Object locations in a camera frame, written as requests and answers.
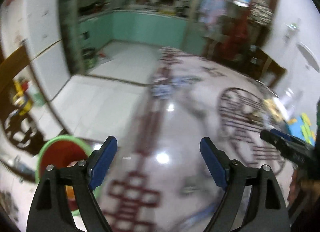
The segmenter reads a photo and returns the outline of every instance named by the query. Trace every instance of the bolt head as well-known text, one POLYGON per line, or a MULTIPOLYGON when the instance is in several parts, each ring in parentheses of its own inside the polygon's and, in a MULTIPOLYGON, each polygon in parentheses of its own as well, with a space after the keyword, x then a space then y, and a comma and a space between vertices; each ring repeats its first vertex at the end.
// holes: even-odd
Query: bolt head
POLYGON ((263 165, 262 167, 265 171, 269 171, 271 170, 270 166, 269 165, 263 165))
POLYGON ((84 166, 84 165, 86 165, 87 164, 87 162, 85 161, 85 160, 80 160, 80 161, 78 161, 78 165, 79 166, 84 166))
POLYGON ((240 162, 239 162, 238 160, 236 160, 236 159, 233 159, 231 162, 232 162, 233 165, 239 165, 239 163, 240 163, 240 162))
POLYGON ((48 170, 48 171, 53 170, 53 168, 54 168, 54 166, 53 166, 52 164, 50 164, 50 165, 47 166, 47 170, 48 170))

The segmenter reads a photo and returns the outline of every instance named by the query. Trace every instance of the red cloth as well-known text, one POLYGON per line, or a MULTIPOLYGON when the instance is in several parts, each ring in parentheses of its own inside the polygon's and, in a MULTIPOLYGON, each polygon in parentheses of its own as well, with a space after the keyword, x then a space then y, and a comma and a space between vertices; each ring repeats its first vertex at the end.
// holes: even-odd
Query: red cloth
POLYGON ((249 39, 247 17, 250 15, 250 9, 245 10, 241 18, 235 23, 231 30, 230 37, 221 45, 221 58, 233 60, 239 53, 241 46, 249 39))

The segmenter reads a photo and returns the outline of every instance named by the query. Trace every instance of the floor tile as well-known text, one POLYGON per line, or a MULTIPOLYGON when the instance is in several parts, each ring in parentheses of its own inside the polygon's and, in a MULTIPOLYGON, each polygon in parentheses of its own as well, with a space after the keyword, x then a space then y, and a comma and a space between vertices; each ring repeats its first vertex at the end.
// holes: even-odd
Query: floor tile
POLYGON ((131 84, 121 84, 119 85, 117 90, 125 93, 143 94, 148 90, 148 87, 142 87, 131 84))
POLYGON ((75 135, 102 142, 110 135, 122 139, 141 94, 101 90, 90 105, 91 111, 82 117, 75 135))
POLYGON ((57 114, 73 133, 90 102, 95 98, 101 87, 96 85, 78 84, 69 81, 58 96, 52 101, 57 114))
POLYGON ((111 87, 111 86, 116 87, 119 83, 117 81, 111 81, 111 80, 106 80, 102 78, 82 76, 82 75, 74 75, 70 81, 76 84, 93 85, 93 86, 99 86, 99 87, 111 87))
POLYGON ((29 114, 33 118, 33 120, 37 123, 40 118, 43 116, 44 111, 46 109, 47 105, 43 105, 41 107, 33 106, 31 110, 29 111, 29 114))
POLYGON ((43 133, 45 140, 56 137, 62 131, 61 125, 57 122, 49 109, 45 110, 37 124, 37 127, 43 133))
POLYGON ((89 74, 148 84, 158 65, 158 49, 145 44, 112 42, 103 49, 111 60, 97 66, 89 74))

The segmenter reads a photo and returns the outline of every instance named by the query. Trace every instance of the blue gripper pad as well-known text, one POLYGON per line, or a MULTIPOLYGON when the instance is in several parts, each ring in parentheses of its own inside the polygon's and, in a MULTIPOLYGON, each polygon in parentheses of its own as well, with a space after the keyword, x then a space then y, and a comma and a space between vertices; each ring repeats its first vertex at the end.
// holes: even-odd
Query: blue gripper pad
POLYGON ((111 162, 116 155, 117 149, 117 139, 109 136, 100 150, 95 150, 90 155, 88 159, 88 186, 90 190, 93 191, 102 184, 111 162))
POLYGON ((230 161, 228 156, 223 151, 219 151, 208 137, 201 140, 200 152, 216 185, 226 190, 228 185, 226 168, 230 161))
POLYGON ((271 129, 270 132, 275 134, 275 135, 278 135, 280 137, 283 137, 284 139, 286 139, 289 142, 292 142, 291 136, 288 135, 288 134, 285 134, 285 133, 283 133, 281 131, 278 131, 277 129, 271 129))

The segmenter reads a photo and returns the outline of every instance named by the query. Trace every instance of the teal kitchen counter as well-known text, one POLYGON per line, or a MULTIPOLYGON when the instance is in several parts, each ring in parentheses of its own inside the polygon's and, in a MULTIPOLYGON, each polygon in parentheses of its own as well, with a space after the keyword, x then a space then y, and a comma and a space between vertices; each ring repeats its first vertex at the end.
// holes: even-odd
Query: teal kitchen counter
MULTIPOLYGON (((87 39, 82 35, 81 46, 95 49, 101 49, 111 40, 181 48, 186 26, 185 18, 141 10, 103 11, 79 20, 80 34, 87 32, 87 39)), ((199 50, 197 47, 192 52, 192 47, 188 48, 194 54, 199 50)))

